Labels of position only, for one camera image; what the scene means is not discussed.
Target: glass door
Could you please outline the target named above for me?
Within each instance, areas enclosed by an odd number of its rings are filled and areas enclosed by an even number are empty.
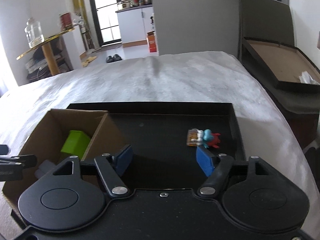
[[[99,45],[120,42],[117,0],[90,0],[90,4]]]

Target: wooden baseboard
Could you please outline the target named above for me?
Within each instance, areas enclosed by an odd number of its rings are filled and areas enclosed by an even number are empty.
[[[144,41],[134,41],[134,42],[128,42],[128,43],[123,43],[122,47],[127,48],[127,47],[133,47],[133,46],[140,46],[140,45],[147,45],[147,40]]]
[[[80,59],[83,59],[85,56],[87,56],[87,52],[86,51],[80,55]]]

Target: bed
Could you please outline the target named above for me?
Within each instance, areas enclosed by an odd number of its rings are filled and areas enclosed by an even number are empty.
[[[246,156],[262,157],[308,195],[310,211],[302,229],[320,239],[320,195],[296,138],[261,85],[224,52],[128,59],[18,87],[0,98],[0,144],[8,144],[11,155],[18,154],[51,108],[116,101],[233,103]],[[14,237],[20,229],[11,221],[3,198],[0,213],[4,221],[0,233]]]

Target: black tray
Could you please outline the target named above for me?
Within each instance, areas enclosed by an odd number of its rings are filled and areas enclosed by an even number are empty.
[[[115,102],[70,104],[69,109],[107,110],[135,153],[122,176],[130,188],[193,188],[206,176],[196,162],[196,147],[186,145],[189,129],[220,133],[219,149],[245,160],[231,103]]]
[[[281,89],[289,92],[297,92],[297,93],[320,93],[320,86],[319,85],[312,85],[312,84],[303,84],[303,83],[296,83],[296,82],[287,82],[287,81],[280,81],[276,77],[276,75],[272,72],[269,66],[264,62],[264,60],[260,57],[260,55],[254,50],[254,48],[249,44],[248,41],[262,41],[267,43],[276,44],[279,46],[289,47],[291,49],[295,49],[300,52],[305,59],[310,62],[310,64],[314,67],[316,71],[320,73],[320,70],[316,67],[316,65],[297,47],[279,43],[276,41],[269,41],[269,40],[262,40],[262,39],[252,39],[245,37],[243,38],[243,45],[247,49],[247,51],[251,54],[251,56],[258,62],[261,67],[261,70],[265,73],[266,77],[270,80],[273,86],[276,89]]]

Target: red can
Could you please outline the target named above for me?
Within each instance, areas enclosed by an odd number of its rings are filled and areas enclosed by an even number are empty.
[[[70,13],[60,14],[60,22],[62,31],[66,31],[73,28]]]

